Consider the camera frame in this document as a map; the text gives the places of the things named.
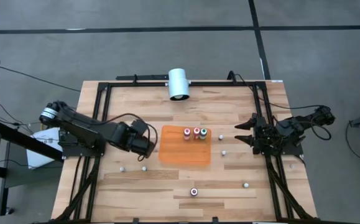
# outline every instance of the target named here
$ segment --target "concrete floor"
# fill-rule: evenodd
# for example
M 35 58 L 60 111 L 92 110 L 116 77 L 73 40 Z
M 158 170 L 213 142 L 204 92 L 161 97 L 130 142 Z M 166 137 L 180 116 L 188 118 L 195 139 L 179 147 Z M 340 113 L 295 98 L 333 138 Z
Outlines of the concrete floor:
M 360 25 L 360 1 L 258 0 L 256 9 L 261 26 Z M 0 0 L 0 29 L 228 25 L 252 25 L 247 1 Z M 360 30 L 264 31 L 262 38 L 271 77 L 284 80 L 290 105 L 324 104 L 337 118 L 329 127 L 332 140 L 307 131 L 303 142 L 319 217 L 360 223 L 360 159 L 344 139 L 347 120 L 360 116 Z M 262 78 L 253 31 L 0 35 L 0 60 L 4 67 L 77 89 L 83 80 L 175 67 L 184 68 L 189 79 L 226 78 L 229 70 Z M 0 103 L 23 122 L 36 121 L 53 100 L 77 104 L 78 93 L 0 74 Z M 0 115 L 7 118 L 1 109 Z M 360 154 L 360 129 L 350 129 L 349 138 Z M 17 212 L 0 223 L 47 221 L 57 185 L 55 179 L 11 189 L 9 206 Z

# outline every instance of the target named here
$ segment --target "orange tray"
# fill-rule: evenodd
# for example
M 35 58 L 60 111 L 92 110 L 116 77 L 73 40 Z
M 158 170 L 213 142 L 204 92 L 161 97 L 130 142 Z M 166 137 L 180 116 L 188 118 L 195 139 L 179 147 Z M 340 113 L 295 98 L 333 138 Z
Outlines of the orange tray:
M 184 129 L 191 130 L 191 138 L 185 140 Z M 159 160 L 166 164 L 207 166 L 211 160 L 211 130 L 207 129 L 204 140 L 193 138 L 195 127 L 165 125 L 160 138 Z

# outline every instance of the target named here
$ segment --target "wooden table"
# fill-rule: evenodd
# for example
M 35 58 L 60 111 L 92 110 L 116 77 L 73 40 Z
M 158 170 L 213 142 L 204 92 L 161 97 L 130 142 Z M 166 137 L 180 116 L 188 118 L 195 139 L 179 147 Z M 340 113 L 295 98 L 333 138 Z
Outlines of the wooden table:
M 94 81 L 83 83 L 77 112 L 92 116 L 97 85 Z M 271 103 L 288 106 L 283 83 L 267 81 L 267 88 Z M 159 135 L 166 124 L 210 128 L 211 165 L 203 169 L 163 165 L 158 160 L 159 142 L 150 158 L 142 162 L 137 161 L 137 154 L 108 145 L 99 167 L 92 222 L 131 222 L 133 218 L 140 218 L 140 222 L 210 222 L 214 216 L 231 222 L 275 220 L 264 158 L 234 139 L 235 135 L 251 134 L 234 128 L 256 110 L 251 90 L 243 86 L 191 87 L 190 95 L 186 101 L 174 102 L 169 100 L 167 87 L 113 88 L 108 119 L 134 113 L 155 126 Z M 274 106 L 272 113 L 279 120 L 291 116 L 290 110 Z M 69 158 L 64 163 L 52 218 L 68 205 L 77 160 Z M 283 156 L 282 160 L 289 190 L 310 215 L 316 216 L 304 165 L 294 156 Z M 121 166 L 126 172 L 119 171 Z M 199 190 L 197 197 L 190 196 L 192 187 Z M 278 191 L 285 217 L 283 196 Z M 88 193 L 83 198 L 81 218 L 87 197 Z

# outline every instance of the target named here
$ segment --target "cable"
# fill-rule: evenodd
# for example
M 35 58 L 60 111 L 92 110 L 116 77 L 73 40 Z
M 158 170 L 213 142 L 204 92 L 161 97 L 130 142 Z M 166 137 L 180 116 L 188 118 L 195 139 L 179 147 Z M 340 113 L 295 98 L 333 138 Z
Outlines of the cable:
M 348 127 L 349 127 L 349 126 L 350 126 L 350 124 L 348 123 L 348 124 L 347 124 L 347 127 L 346 127 L 346 142 L 347 142 L 348 148 L 349 148 L 349 150 L 351 150 L 351 152 L 353 152 L 353 154 L 354 154 L 356 157 L 360 158 L 360 156 L 359 156 L 358 154 L 356 154 L 356 152 L 351 148 L 351 145 L 349 144 L 349 141 L 348 141 Z
M 243 81 L 243 84 L 246 84 L 246 82 L 244 81 L 244 79 L 242 78 L 242 76 L 240 74 L 235 74 L 237 76 L 239 76 L 241 78 L 241 80 Z M 304 108 L 311 108 L 311 107 L 320 107 L 320 106 L 325 106 L 325 105 L 309 105 L 309 106 L 298 106 L 298 107 L 285 107 L 285 106 L 280 106 L 280 105 L 276 105 L 276 104 L 273 104 L 273 103 L 269 103 L 270 105 L 272 106 L 276 106 L 276 107 L 279 107 L 279 108 L 283 108 L 283 109 L 289 109 L 289 110 L 297 110 L 297 109 L 304 109 Z
M 3 118 L 2 116 L 0 116 L 0 119 L 5 121 L 5 122 L 9 122 L 6 118 Z
M 138 162 L 141 162 L 141 161 L 143 161 L 144 159 L 145 159 L 145 156 L 144 156 L 144 155 L 139 155 L 138 158 L 137 158 Z
M 156 144 L 157 144 L 157 131 L 156 131 L 156 128 L 155 127 L 153 127 L 152 125 L 150 125 L 150 124 L 147 124 L 148 126 L 150 126 L 154 131 L 155 131 L 155 136 L 156 136 L 156 139 L 155 139 L 155 146 L 156 146 Z
M 18 119 L 15 119 L 15 118 L 3 107 L 2 104 L 0 104 L 0 107 L 1 107 L 1 108 L 4 110 L 4 112 L 6 112 L 6 114 L 7 114 L 8 116 L 10 116 L 10 118 L 12 118 L 14 121 L 19 122 L 21 125 L 26 125 L 26 124 L 23 123 L 22 121 L 20 121 L 20 120 L 18 120 Z M 38 123 L 40 123 L 40 121 L 31 122 L 31 123 L 27 123 L 27 124 L 38 124 Z
M 75 184 L 76 184 L 76 178 L 78 177 L 78 169 L 79 169 L 80 161 L 81 161 L 81 156 L 79 156 L 78 163 L 76 164 L 76 168 L 75 168 L 75 178 L 73 178 L 73 184 L 72 184 L 72 190 L 71 190 L 71 192 L 70 192 L 69 203 L 72 201 L 73 192 L 75 191 Z
M 60 167 L 35 167 L 35 166 L 31 166 L 31 165 L 24 165 L 24 164 L 20 164 L 18 163 L 17 161 L 13 161 L 12 159 L 3 159 L 3 160 L 0 160 L 0 162 L 5 162 L 5 161 L 10 161 L 10 162 L 13 162 L 19 166 L 26 166 L 26 167 L 31 167 L 31 168 L 43 168 L 43 169 L 50 169 L 50 168 L 62 168 L 62 166 Z
M 278 119 L 275 117 L 275 116 L 272 116 L 272 118 L 277 122 L 277 124 L 279 125 L 279 126 L 281 126 L 282 128 L 284 128 L 284 129 L 287 129 L 288 127 L 290 127 L 290 124 L 288 125 L 288 126 L 283 126 L 279 121 L 278 121 Z
M 87 122 L 85 122 L 85 121 L 83 121 L 83 120 L 81 120 L 81 119 L 78 119 L 78 118 L 76 118 L 76 117 L 73 117 L 73 116 L 70 115 L 70 114 L 67 114 L 65 108 L 63 108 L 63 106 L 61 105 L 61 102 L 58 103 L 58 106 L 60 107 L 60 109 L 62 109 L 62 112 L 65 113 L 67 116 L 69 116 L 69 117 L 71 117 L 72 119 L 75 119 L 75 120 L 77 120 L 77 121 L 81 121 L 81 122 L 83 122 L 83 123 L 85 123 L 85 124 L 90 124 L 90 125 L 103 125 L 103 124 L 109 123 L 109 122 L 111 122 L 111 121 L 114 121 L 114 120 L 116 120 L 116 119 L 122 118 L 122 117 L 124 117 L 124 116 L 133 116 L 133 117 L 141 120 L 142 122 L 144 122 L 144 123 L 146 124 L 146 122 L 145 122 L 142 118 L 140 118 L 139 116 L 137 116 L 137 115 L 135 115 L 135 114 L 133 114 L 133 113 L 124 113 L 124 114 L 121 114 L 121 115 L 116 116 L 116 117 L 114 117 L 114 118 L 111 118 L 111 119 L 109 119 L 109 120 L 107 120 L 107 121 L 99 121 L 98 123 L 87 123 Z M 66 105 L 66 106 L 67 106 L 71 111 L 73 111 L 74 113 L 77 113 L 76 111 L 74 111 L 73 109 L 71 109 L 70 106 L 68 106 L 68 105 Z
M 304 164 L 304 166 L 305 166 L 305 161 L 304 161 L 304 159 L 302 159 L 300 156 L 297 156 L 297 155 L 294 155 L 297 159 L 299 159 L 303 164 Z
M 25 124 L 20 124 L 20 123 L 18 123 L 18 122 L 12 123 L 12 122 L 9 122 L 9 121 L 3 121 L 3 120 L 1 120 L 1 119 L 0 119 L 0 122 L 2 122 L 2 123 L 4 123 L 4 124 L 11 124 L 11 125 L 14 125 L 14 126 L 25 125 Z
M 310 124 L 312 131 L 314 132 L 314 134 L 315 134 L 319 139 L 322 139 L 322 140 L 324 140 L 324 141 L 329 141 L 329 140 L 331 139 L 331 133 L 330 133 L 330 131 L 327 130 L 325 127 L 323 127 L 323 126 L 321 126 L 321 125 L 319 125 L 319 124 L 316 124 L 316 123 L 314 123 L 314 122 L 311 122 L 311 121 L 299 121 L 299 123 Z M 318 133 L 316 133 L 316 131 L 313 129 L 313 126 L 314 126 L 314 125 L 317 126 L 317 127 L 319 127 L 319 128 L 321 128 L 321 129 L 323 129 L 324 131 L 326 131 L 326 133 L 328 133 L 329 137 L 324 138 L 324 137 L 320 136 Z
M 4 110 L 4 112 L 6 112 L 6 114 L 7 114 L 8 116 L 10 116 L 10 118 L 12 118 L 14 121 L 17 121 L 17 122 L 22 123 L 21 121 L 15 119 L 13 116 L 11 116 L 11 114 L 8 113 L 8 111 L 3 107 L 3 105 L 0 104 L 0 107 L 1 107 L 1 108 Z
M 47 80 L 43 80 L 43 79 L 41 79 L 41 78 L 33 77 L 32 75 L 28 75 L 28 74 L 25 74 L 25 73 L 22 73 L 22 72 L 18 72 L 18 71 L 9 69 L 9 68 L 4 68 L 4 67 L 2 67 L 2 66 L 0 66 L 0 68 L 5 69 L 5 70 L 10 71 L 10 72 L 14 72 L 14 73 L 18 73 L 18 74 L 21 74 L 21 75 L 25 75 L 25 76 L 27 76 L 27 77 L 29 77 L 29 78 L 34 78 L 34 79 L 36 79 L 36 80 L 38 80 L 38 81 L 42 81 L 42 82 L 45 82 L 45 83 L 48 83 L 48 84 L 51 84 L 51 85 L 59 86 L 59 87 L 61 87 L 61 88 L 66 88 L 67 90 L 72 90 L 72 91 L 80 92 L 80 90 L 76 90 L 76 89 L 74 89 L 74 88 L 70 88 L 70 87 L 66 87 L 66 86 L 63 86 L 63 85 L 59 85 L 59 84 L 56 84 L 56 83 L 53 83 L 53 82 L 49 82 L 49 81 L 47 81 Z

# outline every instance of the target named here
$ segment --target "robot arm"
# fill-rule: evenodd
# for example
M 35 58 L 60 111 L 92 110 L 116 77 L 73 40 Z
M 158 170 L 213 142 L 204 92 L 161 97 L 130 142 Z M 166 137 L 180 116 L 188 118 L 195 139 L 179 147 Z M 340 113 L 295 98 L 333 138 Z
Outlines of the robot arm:
M 253 147 L 253 154 L 276 155 L 284 149 L 291 154 L 299 154 L 302 136 L 304 131 L 313 126 L 331 125 L 335 117 L 327 106 L 320 106 L 314 113 L 307 116 L 296 116 L 278 121 L 275 126 L 267 124 L 264 117 L 253 114 L 252 118 L 235 126 L 238 129 L 250 130 L 253 128 L 253 135 L 235 136 L 246 144 Z
M 155 144 L 143 136 L 149 128 L 141 119 L 129 126 L 124 122 L 98 121 L 72 110 L 66 103 L 49 103 L 39 117 L 42 124 L 59 127 L 63 155 L 102 156 L 106 143 L 148 158 Z

